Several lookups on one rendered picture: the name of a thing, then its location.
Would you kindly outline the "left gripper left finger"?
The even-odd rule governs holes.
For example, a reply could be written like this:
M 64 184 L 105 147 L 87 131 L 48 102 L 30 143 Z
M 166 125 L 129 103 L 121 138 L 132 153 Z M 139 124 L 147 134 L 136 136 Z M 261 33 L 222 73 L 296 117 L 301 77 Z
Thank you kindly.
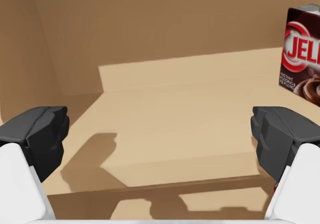
M 54 220 L 42 187 L 61 164 L 65 106 L 29 109 L 0 126 L 0 220 Z

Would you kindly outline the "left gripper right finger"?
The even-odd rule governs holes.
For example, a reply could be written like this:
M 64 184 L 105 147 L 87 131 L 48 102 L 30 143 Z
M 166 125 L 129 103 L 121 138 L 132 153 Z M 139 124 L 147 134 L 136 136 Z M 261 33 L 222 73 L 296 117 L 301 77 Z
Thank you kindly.
M 284 107 L 252 111 L 257 160 L 275 180 L 265 220 L 320 220 L 320 126 Z

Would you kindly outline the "dark brown and red carton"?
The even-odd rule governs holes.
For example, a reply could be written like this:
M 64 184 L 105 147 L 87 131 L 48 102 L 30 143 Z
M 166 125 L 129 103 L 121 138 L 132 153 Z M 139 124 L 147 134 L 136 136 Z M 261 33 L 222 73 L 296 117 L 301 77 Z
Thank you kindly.
M 287 12 L 279 85 L 320 107 L 320 5 Z

